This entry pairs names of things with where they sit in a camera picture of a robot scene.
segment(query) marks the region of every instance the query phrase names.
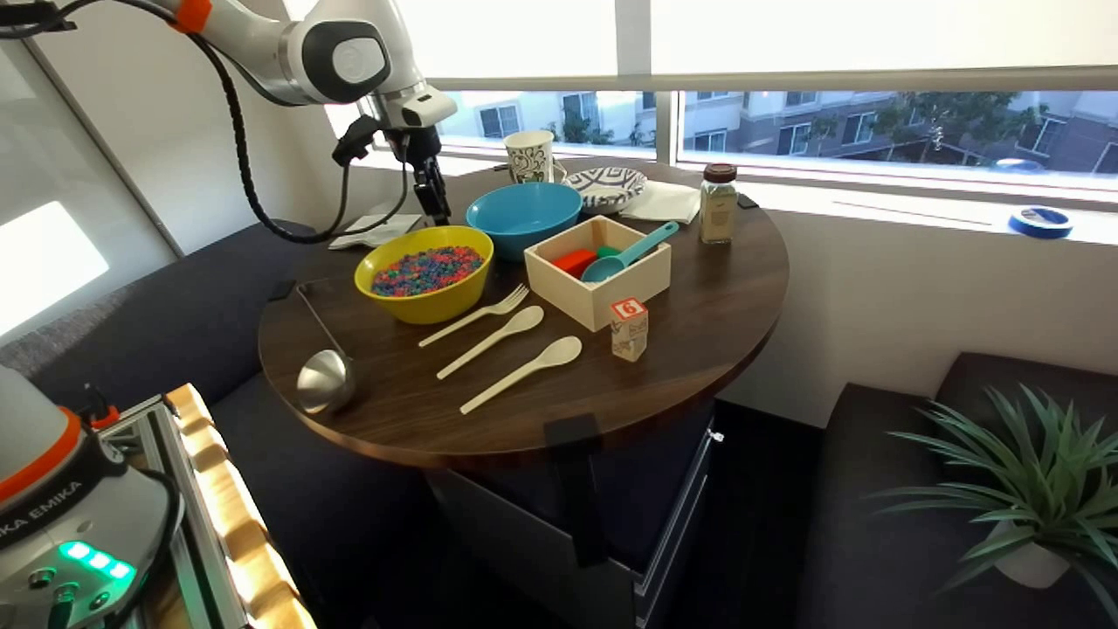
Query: wooden box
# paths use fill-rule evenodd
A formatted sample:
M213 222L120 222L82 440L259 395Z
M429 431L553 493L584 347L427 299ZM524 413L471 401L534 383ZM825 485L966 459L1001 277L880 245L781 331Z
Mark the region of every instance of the wooden box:
M610 303L617 299L648 299L672 286L672 245L664 242L648 256L634 260L630 270L615 274L604 284L584 284L565 270L553 266L553 260L569 256L576 248L630 248L641 229L631 229L608 218L591 218L569 229L553 233L524 248L528 286L584 330L598 331L610 325Z

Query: potted plant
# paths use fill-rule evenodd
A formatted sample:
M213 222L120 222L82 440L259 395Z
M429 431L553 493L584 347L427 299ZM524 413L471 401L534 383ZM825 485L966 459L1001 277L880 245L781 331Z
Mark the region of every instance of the potted plant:
M1084 424L1077 405L1057 405L1019 383L1019 397L987 392L994 424L979 424L943 401L920 408L933 431L895 431L922 443L948 469L966 473L933 485L888 488L888 512L959 509L987 533L959 557L948 587L1000 571L1019 582L1048 587L1077 571L1118 625L1118 434L1103 420Z

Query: cup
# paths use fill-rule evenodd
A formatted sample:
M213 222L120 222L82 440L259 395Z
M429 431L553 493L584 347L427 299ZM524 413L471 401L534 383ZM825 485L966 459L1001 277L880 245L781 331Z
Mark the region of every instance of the cup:
M513 133L502 150L513 183L554 183L553 133Z

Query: round wooden table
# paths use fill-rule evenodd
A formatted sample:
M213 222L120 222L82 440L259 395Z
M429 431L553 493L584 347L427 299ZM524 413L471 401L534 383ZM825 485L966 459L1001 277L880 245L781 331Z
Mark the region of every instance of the round wooden table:
M695 171L674 171L648 162L572 162L565 167L586 163L630 163L653 183L700 185ZM455 220L471 199L495 185L505 185L502 171L449 178L448 196ZM547 425L562 420L593 420L598 438L610 440L631 434L631 425L672 420L695 401L708 401L761 349L786 296L786 245L761 210L738 214L738 242L730 248L703 248L695 227L682 229L672 248L672 289L647 303L648 347L638 363L610 356L608 330L591 334L532 295L524 303L545 306L545 320L534 331L505 340L448 382L438 382L445 363L484 340L505 319L482 319L418 349L414 342L438 330L399 325L351 289L351 266L364 250L322 250L300 274L300 284L311 286L311 299L323 325L355 356L355 397L327 420L298 413L298 370L313 349L327 347L327 340L292 295L263 310L263 373L313 434L396 464L456 469L537 455L554 446ZM495 266L482 303L501 299L520 278L520 266ZM541 370L471 415L456 413L462 401L558 334L584 340L584 356L572 366Z

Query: glass jar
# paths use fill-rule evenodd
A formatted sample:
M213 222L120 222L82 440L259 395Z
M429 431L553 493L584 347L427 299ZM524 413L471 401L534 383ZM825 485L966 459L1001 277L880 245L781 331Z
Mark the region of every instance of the glass jar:
M733 163L707 163L703 167L703 196L700 196L700 242L703 245L730 245L738 229L738 167Z

